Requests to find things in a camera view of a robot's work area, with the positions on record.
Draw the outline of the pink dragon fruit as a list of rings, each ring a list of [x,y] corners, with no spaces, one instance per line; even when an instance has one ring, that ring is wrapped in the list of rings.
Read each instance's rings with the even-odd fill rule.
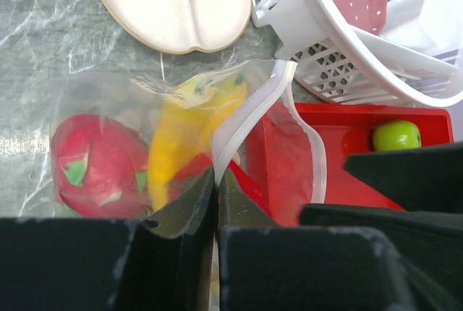
[[[149,209],[148,149],[139,134],[97,114],[64,120],[51,141],[58,204],[91,218],[139,218]]]

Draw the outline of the yellow banana bunch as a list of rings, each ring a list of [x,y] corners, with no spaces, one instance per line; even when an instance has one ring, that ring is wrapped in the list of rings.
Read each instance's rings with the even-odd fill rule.
[[[196,75],[175,87],[161,107],[148,154],[148,193],[154,210],[168,202],[169,182],[197,154],[209,151],[212,134],[247,98],[243,74]]]

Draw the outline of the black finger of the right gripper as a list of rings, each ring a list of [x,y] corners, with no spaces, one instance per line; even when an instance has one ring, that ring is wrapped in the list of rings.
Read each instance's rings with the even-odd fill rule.
[[[309,204],[303,226],[361,226],[396,246],[421,310],[462,309],[462,214]]]
[[[344,170],[408,211],[462,211],[462,143],[351,155]]]

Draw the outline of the clear dotted zip top bag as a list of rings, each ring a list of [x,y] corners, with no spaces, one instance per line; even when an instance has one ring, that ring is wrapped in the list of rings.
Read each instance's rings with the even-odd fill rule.
[[[321,136],[296,110],[293,61],[245,61],[179,85],[145,74],[54,81],[50,153],[57,203],[88,218],[143,218],[208,168],[230,171],[282,226],[326,199]]]

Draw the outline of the red bell pepper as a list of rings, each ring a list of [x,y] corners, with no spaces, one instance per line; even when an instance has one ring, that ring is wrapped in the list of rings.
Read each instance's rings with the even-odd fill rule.
[[[199,153],[186,166],[181,167],[169,182],[168,202],[170,203],[188,190],[211,165],[212,161],[209,155]]]

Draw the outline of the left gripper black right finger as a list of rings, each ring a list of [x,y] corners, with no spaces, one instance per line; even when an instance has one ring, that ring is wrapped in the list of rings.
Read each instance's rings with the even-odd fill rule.
[[[244,193],[231,171],[225,172],[218,188],[218,207],[218,229],[279,227]]]

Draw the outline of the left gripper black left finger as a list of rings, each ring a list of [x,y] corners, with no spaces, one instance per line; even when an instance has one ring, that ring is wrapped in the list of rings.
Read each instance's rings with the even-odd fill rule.
[[[209,166],[177,199],[147,217],[143,224],[154,234],[174,239],[216,228],[216,185]]]

